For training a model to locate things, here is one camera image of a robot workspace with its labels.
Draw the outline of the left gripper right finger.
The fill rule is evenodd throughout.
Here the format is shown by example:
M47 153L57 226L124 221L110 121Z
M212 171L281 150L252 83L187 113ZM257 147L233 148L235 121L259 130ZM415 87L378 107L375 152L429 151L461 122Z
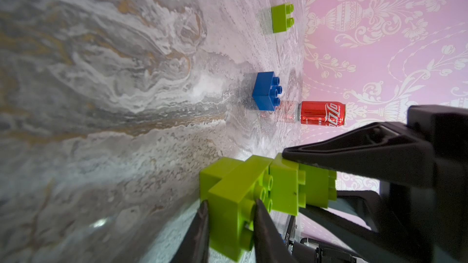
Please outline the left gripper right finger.
M266 207L257 199L253 220L256 263L296 263L282 241Z

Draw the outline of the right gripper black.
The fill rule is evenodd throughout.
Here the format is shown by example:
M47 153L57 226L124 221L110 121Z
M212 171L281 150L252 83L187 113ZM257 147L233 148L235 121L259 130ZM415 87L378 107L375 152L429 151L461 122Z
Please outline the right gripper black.
M282 157L383 181L383 199L374 191L338 191L335 206L370 229L320 207L300 209L367 262L467 262L467 109L413 105L407 125L374 122L326 141L286 148Z

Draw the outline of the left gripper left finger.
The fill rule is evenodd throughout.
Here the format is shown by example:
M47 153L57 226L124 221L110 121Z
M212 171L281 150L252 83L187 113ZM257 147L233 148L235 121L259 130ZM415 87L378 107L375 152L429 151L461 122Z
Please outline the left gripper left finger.
M204 200L173 256L171 263L207 263L209 258L210 220L208 201Z

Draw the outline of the green long lego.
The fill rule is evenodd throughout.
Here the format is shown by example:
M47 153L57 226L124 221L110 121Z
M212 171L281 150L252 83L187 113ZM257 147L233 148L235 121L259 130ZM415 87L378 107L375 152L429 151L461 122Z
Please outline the green long lego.
M337 199L334 170L286 160L279 153L269 165L269 174L273 188L268 207L274 211L297 216L307 205L328 208L329 202Z

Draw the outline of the green lego pair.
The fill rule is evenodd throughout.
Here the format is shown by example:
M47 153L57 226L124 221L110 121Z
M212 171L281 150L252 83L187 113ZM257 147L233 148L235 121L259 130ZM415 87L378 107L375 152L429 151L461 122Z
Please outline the green lego pair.
M201 202L208 202L210 247L238 262L254 246L257 200L270 211L273 159L253 155L246 161L223 157L200 172Z

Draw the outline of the green small lego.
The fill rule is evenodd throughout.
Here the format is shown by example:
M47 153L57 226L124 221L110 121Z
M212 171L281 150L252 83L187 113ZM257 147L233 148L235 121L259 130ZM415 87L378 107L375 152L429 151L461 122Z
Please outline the green small lego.
M272 26L274 34L286 32L294 26L295 20L292 17L293 12L294 5L291 3L271 7Z

